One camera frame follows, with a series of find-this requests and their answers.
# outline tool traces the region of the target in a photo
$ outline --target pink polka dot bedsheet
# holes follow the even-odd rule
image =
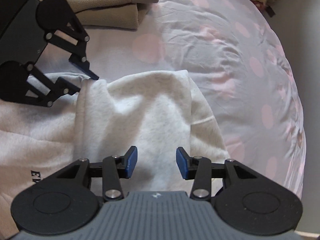
[[[249,0],[159,0],[137,31],[87,31],[91,69],[109,82],[188,70],[231,157],[301,196],[306,142],[297,87],[278,37]],[[48,46],[38,66],[77,72],[68,57]]]

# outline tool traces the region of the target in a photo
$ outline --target ribbed gray surface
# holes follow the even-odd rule
[[[118,202],[104,204],[98,216],[80,230],[61,236],[32,236],[22,232],[14,240],[301,240],[294,232],[279,236],[251,236],[239,232],[215,213],[208,202],[195,201],[182,191],[132,192]]]

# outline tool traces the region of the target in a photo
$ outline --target gray wall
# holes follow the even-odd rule
[[[279,0],[272,8],[276,15],[266,19],[291,64],[304,112],[307,157],[298,230],[320,233],[320,0]]]

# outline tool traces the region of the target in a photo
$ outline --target blue finger pad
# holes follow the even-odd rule
[[[179,149],[177,149],[176,151],[176,162],[179,167],[181,176],[183,177],[183,179],[186,179],[188,175],[188,164],[187,160],[183,157]]]
[[[125,169],[127,174],[126,179],[131,178],[133,170],[137,164],[137,160],[138,160],[138,149],[135,148],[133,152],[130,154],[130,157],[128,158],[127,167]]]

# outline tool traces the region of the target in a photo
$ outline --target white fleece blanket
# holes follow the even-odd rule
[[[138,162],[124,192],[185,190],[175,162],[177,147],[222,163],[228,152],[215,117],[187,71],[154,71],[107,83],[77,74],[51,74],[81,86],[51,108],[0,101],[0,232],[17,232],[10,216],[13,198],[26,187],[78,158],[101,162],[138,148]],[[221,187],[212,181],[212,193]],[[101,181],[92,191],[102,194]]]

